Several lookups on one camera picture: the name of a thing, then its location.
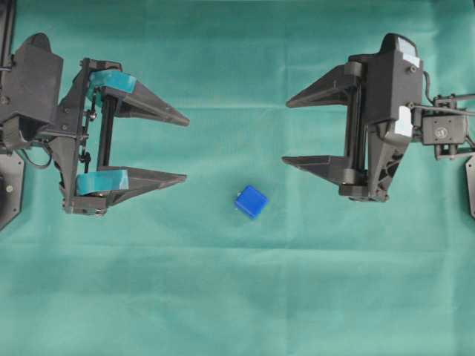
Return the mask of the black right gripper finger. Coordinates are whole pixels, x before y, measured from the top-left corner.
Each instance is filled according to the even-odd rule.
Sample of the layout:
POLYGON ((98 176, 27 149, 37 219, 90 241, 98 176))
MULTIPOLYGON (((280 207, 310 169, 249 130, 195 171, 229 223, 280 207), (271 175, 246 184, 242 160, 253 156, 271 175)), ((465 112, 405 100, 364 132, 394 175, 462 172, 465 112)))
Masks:
POLYGON ((347 156, 283 156, 281 159, 288 165, 337 185, 339 194, 347 194, 342 188, 344 171, 349 168, 349 158, 347 156))
POLYGON ((324 105, 347 105, 349 76, 344 65, 338 65, 323 75, 309 87, 303 89, 286 102, 288 108, 301 108, 324 105))

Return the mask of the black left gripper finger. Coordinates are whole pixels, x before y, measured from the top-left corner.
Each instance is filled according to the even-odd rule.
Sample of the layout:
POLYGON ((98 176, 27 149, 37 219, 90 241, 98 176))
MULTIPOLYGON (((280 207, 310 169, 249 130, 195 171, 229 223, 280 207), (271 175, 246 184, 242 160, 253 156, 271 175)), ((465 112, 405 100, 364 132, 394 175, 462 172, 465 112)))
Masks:
POLYGON ((94 90, 101 106, 111 102, 115 117, 134 117, 188 126, 190 120, 169 103, 151 92, 136 77, 119 70, 94 71, 89 76, 87 97, 92 100, 94 90))
POLYGON ((103 193, 108 205, 116 205, 132 197, 182 183, 186 177, 184 174, 141 168, 106 167, 101 171, 79 174, 76 193, 79 196, 103 193))

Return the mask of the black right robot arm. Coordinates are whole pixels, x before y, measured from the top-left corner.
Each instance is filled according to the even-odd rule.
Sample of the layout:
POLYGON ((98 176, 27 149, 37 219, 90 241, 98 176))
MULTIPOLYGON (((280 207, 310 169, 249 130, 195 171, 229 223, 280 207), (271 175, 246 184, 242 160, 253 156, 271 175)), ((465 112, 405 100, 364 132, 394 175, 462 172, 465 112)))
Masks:
POLYGON ((474 95, 429 96, 430 77, 416 45, 388 33, 379 52, 349 56, 286 103, 289 108, 344 105, 343 156, 285 156, 283 162, 338 186, 354 201, 385 202, 396 170, 412 142, 431 145, 437 159, 474 154, 470 111, 458 108, 474 95))

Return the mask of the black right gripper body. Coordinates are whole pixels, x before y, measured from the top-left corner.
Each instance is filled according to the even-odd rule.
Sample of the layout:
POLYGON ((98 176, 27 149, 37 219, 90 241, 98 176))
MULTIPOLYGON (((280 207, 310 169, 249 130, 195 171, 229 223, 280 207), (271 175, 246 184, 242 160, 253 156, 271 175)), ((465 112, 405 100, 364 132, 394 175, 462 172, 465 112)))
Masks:
POLYGON ((413 137, 408 105, 422 101, 423 63, 416 45, 396 33, 385 35, 379 52, 352 55, 348 62, 361 64, 359 118, 368 162, 362 181, 342 185, 339 192, 354 201, 385 202, 413 137))

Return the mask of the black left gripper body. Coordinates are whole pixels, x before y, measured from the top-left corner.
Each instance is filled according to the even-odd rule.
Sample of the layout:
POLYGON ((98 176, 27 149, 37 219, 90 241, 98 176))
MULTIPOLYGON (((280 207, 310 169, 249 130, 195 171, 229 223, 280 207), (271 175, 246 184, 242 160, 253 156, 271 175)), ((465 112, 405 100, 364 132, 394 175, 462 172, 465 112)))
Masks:
POLYGON ((85 58, 68 94, 59 98, 63 59, 51 50, 43 33, 29 36, 11 54, 1 73, 1 147, 7 152, 43 147, 59 170, 62 207, 69 214, 103 215, 106 198, 76 193, 79 163, 90 157, 80 148, 94 117, 85 109, 89 76, 99 70, 120 70, 118 62, 85 58))

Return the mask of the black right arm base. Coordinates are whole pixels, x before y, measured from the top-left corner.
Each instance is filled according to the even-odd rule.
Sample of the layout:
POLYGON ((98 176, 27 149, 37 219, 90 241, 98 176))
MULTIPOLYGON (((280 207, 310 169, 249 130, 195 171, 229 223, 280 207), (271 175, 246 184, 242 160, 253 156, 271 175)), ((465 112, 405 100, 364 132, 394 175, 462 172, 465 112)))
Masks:
POLYGON ((465 176, 467 181, 468 202, 470 215, 475 218, 475 156, 472 155, 465 163, 465 176))

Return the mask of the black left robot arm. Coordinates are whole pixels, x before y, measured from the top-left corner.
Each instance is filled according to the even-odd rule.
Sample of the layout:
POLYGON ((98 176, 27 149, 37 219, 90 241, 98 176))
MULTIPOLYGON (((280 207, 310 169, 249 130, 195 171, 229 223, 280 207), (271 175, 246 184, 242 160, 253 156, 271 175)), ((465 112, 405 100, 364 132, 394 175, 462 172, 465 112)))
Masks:
POLYGON ((187 126, 189 120, 118 62, 85 58, 66 96, 63 61, 43 33, 11 47, 16 4, 1 3, 1 224, 22 209, 27 150, 42 148, 60 174, 69 214, 103 215, 132 197, 185 181, 183 174, 110 164, 116 118, 187 126))

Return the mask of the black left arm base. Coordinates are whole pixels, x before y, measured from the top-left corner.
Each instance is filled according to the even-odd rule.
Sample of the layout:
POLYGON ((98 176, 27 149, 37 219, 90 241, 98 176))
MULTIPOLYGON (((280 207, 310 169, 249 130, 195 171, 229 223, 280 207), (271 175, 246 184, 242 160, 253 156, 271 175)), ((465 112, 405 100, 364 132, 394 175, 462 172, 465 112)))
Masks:
POLYGON ((16 153, 1 155, 1 229, 22 210, 24 161, 16 153))

